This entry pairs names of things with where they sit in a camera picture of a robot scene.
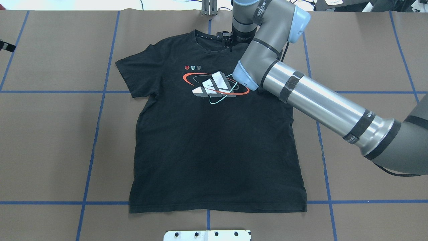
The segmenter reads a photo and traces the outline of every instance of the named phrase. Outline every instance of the adidas logo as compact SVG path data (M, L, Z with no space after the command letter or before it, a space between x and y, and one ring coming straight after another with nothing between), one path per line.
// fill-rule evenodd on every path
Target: adidas logo
M192 90L192 93L199 97L235 97L232 94L232 88L230 87L229 80L226 76L218 71L211 75L212 78L202 82L202 86L199 86Z

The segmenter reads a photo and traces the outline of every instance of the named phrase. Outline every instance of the black t-shirt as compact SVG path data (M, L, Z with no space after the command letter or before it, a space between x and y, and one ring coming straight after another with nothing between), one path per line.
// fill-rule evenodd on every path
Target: black t-shirt
M247 47L230 51L194 30L116 62L132 97L150 96L137 121L130 213L306 211L293 108L229 76Z

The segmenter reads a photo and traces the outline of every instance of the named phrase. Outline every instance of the white label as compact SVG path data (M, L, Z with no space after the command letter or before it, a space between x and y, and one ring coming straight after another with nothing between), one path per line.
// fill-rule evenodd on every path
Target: white label
M343 0L325 0L325 2L329 6L343 4Z

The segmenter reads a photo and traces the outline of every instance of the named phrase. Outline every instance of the black device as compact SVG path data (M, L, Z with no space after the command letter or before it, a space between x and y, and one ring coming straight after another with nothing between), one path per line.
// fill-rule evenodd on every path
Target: black device
M13 52L13 51L15 51L15 48L16 48L15 45L10 44L10 43L5 42L5 41L3 41L3 40L0 39L0 51L2 49L4 49L6 51Z

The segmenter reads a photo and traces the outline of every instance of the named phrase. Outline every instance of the t-shirt sleeve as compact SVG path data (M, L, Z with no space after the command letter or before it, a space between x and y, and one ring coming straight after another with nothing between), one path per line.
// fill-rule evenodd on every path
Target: t-shirt sleeve
M156 45L149 45L143 52L117 61L116 66L133 98L158 95L163 57Z

